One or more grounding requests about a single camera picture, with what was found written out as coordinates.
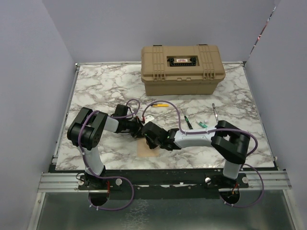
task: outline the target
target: metal tool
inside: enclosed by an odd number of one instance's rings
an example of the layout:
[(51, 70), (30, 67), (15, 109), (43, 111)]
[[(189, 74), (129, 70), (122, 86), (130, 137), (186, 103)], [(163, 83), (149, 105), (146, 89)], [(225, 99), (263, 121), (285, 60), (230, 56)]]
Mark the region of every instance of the metal tool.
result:
[(183, 110), (181, 110), (181, 111), (183, 113), (184, 119), (186, 120), (186, 122), (188, 124), (189, 129), (193, 129), (193, 127), (192, 127), (190, 121), (188, 120), (187, 116), (185, 115), (184, 111)]
[(212, 103), (212, 107), (213, 107), (213, 112), (214, 112), (214, 116), (215, 116), (216, 122), (219, 122), (219, 118), (217, 116), (217, 112), (216, 112), (215, 104), (214, 103)]

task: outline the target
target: green screwdriver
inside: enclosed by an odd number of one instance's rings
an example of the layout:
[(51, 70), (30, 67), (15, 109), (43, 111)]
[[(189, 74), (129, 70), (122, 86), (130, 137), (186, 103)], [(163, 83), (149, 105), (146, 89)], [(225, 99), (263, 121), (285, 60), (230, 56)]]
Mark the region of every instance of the green screwdriver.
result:
[(193, 129), (193, 127), (192, 127), (190, 121), (188, 120), (187, 116), (185, 115), (184, 111), (183, 110), (181, 110), (181, 111), (183, 113), (184, 119), (186, 120), (186, 122), (188, 124), (189, 129)]

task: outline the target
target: white marble pattern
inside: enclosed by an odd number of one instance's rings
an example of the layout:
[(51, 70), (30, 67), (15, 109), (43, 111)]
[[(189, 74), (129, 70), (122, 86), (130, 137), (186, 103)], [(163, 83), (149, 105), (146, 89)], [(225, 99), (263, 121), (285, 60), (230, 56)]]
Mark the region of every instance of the white marble pattern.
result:
[[(263, 132), (258, 112), (252, 98), (243, 67), (240, 64), (224, 65), (225, 80), (218, 84), (213, 95), (145, 95), (141, 82), (141, 65), (122, 63), (116, 65), (84, 65), (80, 67), (71, 107), (59, 149), (57, 170), (82, 170), (84, 164), (79, 151), (67, 140), (67, 129), (81, 107), (112, 114), (117, 104), (125, 104), (131, 98), (141, 101), (143, 109), (158, 99), (173, 102), (183, 109), (194, 128), (198, 121), (208, 119), (208, 126), (216, 125), (212, 103), (215, 103), (219, 119), (226, 120), (242, 130), (254, 134), (259, 147), (248, 157), (247, 163), (255, 167), (273, 167), (273, 157)], [(177, 127), (177, 115), (170, 106), (151, 108), (145, 115), (152, 115), (159, 126), (168, 130)], [(182, 120), (183, 128), (188, 128)], [(158, 157), (137, 157), (137, 141), (129, 134), (104, 132), (99, 142), (100, 157), (107, 169), (182, 169), (220, 168), (223, 157), (209, 147), (189, 147), (169, 152), (160, 149)]]

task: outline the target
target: gray wall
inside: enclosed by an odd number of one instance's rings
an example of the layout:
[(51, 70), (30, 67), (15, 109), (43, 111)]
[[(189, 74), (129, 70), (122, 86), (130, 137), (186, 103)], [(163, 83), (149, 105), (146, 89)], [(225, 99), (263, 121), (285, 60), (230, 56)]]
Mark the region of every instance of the gray wall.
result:
[(40, 0), (0, 8), (0, 229), (27, 228), (51, 161), (74, 62)]
[(274, 0), (43, 0), (76, 62), (137, 61), (151, 45), (216, 44), (247, 60)]
[(307, 2), (282, 0), (247, 62), (248, 80), (278, 164), (307, 226)]

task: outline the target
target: toolbox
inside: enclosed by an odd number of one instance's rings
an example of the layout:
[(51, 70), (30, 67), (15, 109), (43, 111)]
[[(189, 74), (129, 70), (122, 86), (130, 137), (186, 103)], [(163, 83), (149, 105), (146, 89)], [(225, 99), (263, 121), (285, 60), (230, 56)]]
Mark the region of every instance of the toolbox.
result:
[(215, 45), (146, 46), (141, 75), (148, 96), (212, 94), (225, 70)]

